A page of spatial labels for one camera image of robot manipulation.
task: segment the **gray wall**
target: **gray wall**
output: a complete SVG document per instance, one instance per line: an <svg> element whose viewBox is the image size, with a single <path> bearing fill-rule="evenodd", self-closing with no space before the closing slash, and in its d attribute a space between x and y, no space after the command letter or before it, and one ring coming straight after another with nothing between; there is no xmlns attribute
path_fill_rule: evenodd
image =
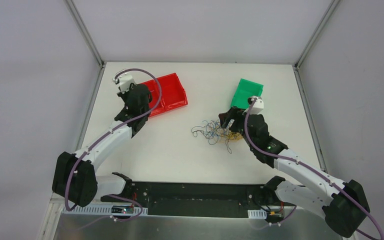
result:
<svg viewBox="0 0 384 240"><path fill-rule="evenodd" d="M105 61L295 63L331 0L74 0Z"/></svg>
<svg viewBox="0 0 384 240"><path fill-rule="evenodd" d="M97 75L64 1L0 1L0 240L38 236Z"/></svg>
<svg viewBox="0 0 384 240"><path fill-rule="evenodd" d="M328 171L363 185L384 229L384 0L342 1L300 75Z"/></svg>

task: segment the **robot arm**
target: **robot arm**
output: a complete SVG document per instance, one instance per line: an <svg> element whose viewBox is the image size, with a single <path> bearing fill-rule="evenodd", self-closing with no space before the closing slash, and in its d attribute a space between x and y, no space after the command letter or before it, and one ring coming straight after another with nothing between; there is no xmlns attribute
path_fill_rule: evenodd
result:
<svg viewBox="0 0 384 240"><path fill-rule="evenodd" d="M120 173L96 176L96 172L114 149L133 138L148 120L149 114L122 125L123 122L146 113L150 109L152 95L147 86L135 84L130 74L122 74L113 79L113 82L119 89L117 95L123 99L124 108L108 129L90 144L73 154L63 152L57 159L52 190L60 196L65 195L70 171L75 162L81 159L68 192L68 199L80 207L87 206L93 199L123 191L126 181L130 181L128 177Z"/></svg>
<svg viewBox="0 0 384 240"><path fill-rule="evenodd" d="M349 238L366 218L366 214L332 184L344 190L367 212L370 212L363 187L354 180L345 182L312 167L286 144L271 136L263 115L259 114L264 108L263 101L260 97L253 96L248 99L248 103L253 102L255 103L251 110L232 107L228 112L219 114L220 125L226 128L233 121L229 129L232 132L241 133L251 152L260 162L288 174L304 185L295 185L283 177L275 176L262 189L266 203L282 201L300 206L325 219L328 226L336 233ZM246 123L249 138L256 147L268 154L258 151L246 136L244 128L247 111L250 111ZM330 183L323 180L321 176L328 179Z"/></svg>

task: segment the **white table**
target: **white table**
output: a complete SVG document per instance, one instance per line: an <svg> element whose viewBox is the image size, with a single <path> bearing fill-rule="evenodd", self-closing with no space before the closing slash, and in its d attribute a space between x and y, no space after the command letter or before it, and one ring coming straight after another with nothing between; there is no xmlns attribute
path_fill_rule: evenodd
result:
<svg viewBox="0 0 384 240"><path fill-rule="evenodd" d="M293 178L260 163L244 140L209 145L191 128L203 120L217 120L230 108L241 78L264 85L264 118L272 136L320 168L310 128L291 65L222 63L108 62L90 116L83 146L101 134L123 108L112 82L115 74L140 68L156 77L177 73L188 105L150 118L142 130L107 158L97 175L119 172L134 181L265 184L278 175ZM150 80L131 73L136 83Z"/></svg>

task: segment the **colorful wire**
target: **colorful wire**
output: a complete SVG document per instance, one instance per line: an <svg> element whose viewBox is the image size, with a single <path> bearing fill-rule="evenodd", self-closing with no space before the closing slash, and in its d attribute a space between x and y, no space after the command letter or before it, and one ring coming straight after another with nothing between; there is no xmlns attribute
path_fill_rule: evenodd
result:
<svg viewBox="0 0 384 240"><path fill-rule="evenodd" d="M192 135L198 137L198 133L201 133L208 140L209 145L224 143L226 144L227 151L232 154L232 149L229 147L229 143L241 140L241 134L238 132L231 132L228 127L222 128L219 120L204 120L202 122L205 125L192 127L190 130Z"/></svg>

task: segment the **green tray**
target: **green tray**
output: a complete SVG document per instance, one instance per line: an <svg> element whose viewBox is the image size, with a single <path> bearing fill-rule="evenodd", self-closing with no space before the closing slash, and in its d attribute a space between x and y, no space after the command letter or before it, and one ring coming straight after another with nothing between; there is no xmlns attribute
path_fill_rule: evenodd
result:
<svg viewBox="0 0 384 240"><path fill-rule="evenodd" d="M262 93L263 85L242 78L236 88L230 107L235 106L240 109L247 109L249 107L248 98L251 96L261 96Z"/></svg>

